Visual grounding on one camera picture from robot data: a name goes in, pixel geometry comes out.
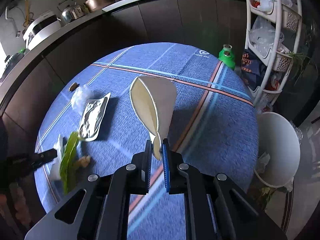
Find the white paper napkin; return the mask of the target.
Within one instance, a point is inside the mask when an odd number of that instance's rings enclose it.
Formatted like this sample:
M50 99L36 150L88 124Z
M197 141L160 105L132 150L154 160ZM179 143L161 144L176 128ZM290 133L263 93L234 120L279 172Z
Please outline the white paper napkin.
M58 180L61 180L60 165L62 162L62 157L65 149L62 135L58 136L57 142L54 144L53 149L57 151L57 157L54 159L53 165L50 169L49 180L58 181Z

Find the clear plastic wrap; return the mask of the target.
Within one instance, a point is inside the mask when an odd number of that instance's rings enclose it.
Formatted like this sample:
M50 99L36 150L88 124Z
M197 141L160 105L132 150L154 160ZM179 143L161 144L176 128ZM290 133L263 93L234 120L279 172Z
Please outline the clear plastic wrap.
M94 92L87 86L79 86L71 98L71 106L76 113L82 114L87 101L94 97Z

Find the brown peanut shell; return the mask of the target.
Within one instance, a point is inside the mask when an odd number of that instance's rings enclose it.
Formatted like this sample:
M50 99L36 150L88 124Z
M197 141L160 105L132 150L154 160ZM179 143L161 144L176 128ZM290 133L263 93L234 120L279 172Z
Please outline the brown peanut shell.
M79 86L78 83L74 82L70 87L69 87L69 91L75 91L77 89L77 87Z

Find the white trash bin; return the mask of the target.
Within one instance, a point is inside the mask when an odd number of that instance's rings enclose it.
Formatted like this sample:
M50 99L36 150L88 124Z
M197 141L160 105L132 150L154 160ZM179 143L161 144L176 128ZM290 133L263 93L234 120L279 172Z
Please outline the white trash bin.
M264 171L255 170L268 187L280 188L295 176L300 163L300 142L294 127L278 113L265 112L257 117L259 158Z

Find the dark kitchen counter cabinet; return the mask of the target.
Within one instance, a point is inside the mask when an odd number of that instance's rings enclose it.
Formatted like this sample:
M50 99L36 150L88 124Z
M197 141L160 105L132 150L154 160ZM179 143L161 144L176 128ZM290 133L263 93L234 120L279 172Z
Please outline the dark kitchen counter cabinet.
M192 45L216 54L242 51L246 0L122 0L56 31L1 84L1 121L24 133L38 128L62 88L95 60L152 42Z

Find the green vegetable leaf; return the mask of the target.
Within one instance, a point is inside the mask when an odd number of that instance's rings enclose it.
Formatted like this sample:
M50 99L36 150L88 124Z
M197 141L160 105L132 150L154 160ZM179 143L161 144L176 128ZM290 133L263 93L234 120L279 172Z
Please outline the green vegetable leaf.
M74 165L78 142L79 133L72 132L67 140L67 144L62 155L59 171L64 194L68 194L75 188L76 171Z

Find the beige food scrap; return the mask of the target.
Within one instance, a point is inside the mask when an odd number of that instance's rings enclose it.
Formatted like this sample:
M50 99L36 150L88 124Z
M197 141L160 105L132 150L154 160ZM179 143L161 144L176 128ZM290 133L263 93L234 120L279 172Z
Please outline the beige food scrap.
M86 168L91 162L91 156L90 155L86 155L86 156L82 156L80 159L78 159L75 162L76 168Z

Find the silver foil pouch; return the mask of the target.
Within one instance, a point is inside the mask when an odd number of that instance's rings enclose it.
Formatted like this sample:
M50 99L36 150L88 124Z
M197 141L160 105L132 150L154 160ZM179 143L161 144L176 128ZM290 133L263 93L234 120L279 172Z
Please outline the silver foil pouch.
M97 139L102 120L111 93L100 99L89 99L80 119L78 138L80 141L93 141Z

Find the green thermos bottle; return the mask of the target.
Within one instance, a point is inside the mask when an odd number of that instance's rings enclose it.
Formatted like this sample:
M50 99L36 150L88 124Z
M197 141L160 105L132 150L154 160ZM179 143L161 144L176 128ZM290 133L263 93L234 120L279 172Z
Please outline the green thermos bottle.
M219 52L219 60L222 61L231 70L235 69L235 56L230 44L224 44Z

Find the dark blue snack bag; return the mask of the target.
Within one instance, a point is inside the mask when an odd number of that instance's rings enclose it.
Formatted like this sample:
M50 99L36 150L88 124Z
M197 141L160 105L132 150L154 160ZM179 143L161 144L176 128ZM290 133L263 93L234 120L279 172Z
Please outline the dark blue snack bag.
M242 80L251 90L261 85L266 66L250 49L244 49L241 58Z

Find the white rice cooker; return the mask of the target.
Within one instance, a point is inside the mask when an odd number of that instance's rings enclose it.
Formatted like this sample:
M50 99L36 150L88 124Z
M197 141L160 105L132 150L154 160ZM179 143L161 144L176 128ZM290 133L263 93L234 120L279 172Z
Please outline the white rice cooker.
M23 35L25 48L32 50L43 40L61 28L60 21L53 11L49 10L34 20Z

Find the steel kettle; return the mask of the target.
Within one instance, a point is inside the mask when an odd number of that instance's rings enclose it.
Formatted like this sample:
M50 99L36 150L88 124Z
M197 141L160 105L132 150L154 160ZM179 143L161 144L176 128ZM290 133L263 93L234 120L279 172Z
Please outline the steel kettle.
M75 0L63 0L57 5L57 9L61 12L61 21L64 24L69 24L87 14L85 8Z

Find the white plastic storage rack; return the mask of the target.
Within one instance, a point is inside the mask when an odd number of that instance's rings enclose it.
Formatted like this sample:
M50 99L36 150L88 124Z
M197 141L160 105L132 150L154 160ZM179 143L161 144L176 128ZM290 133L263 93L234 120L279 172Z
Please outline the white plastic storage rack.
M298 53L302 33L302 0L246 0L245 49L267 67L263 81L251 93L254 107L272 108L292 67L290 52Z

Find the green potted plant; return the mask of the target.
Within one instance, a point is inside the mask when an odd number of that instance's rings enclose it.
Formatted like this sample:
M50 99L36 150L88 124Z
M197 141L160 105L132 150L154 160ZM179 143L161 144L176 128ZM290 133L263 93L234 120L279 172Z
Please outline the green potted plant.
M293 72L293 76L291 80L298 80L309 64L311 57L294 52L290 52L289 56L292 58L291 72Z

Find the copper pot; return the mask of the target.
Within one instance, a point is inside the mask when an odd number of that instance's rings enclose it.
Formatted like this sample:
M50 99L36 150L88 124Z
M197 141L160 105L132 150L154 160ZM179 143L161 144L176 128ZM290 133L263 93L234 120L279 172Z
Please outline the copper pot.
M87 0L85 2L86 7L90 12L95 12L104 7L111 5L115 2L115 0Z

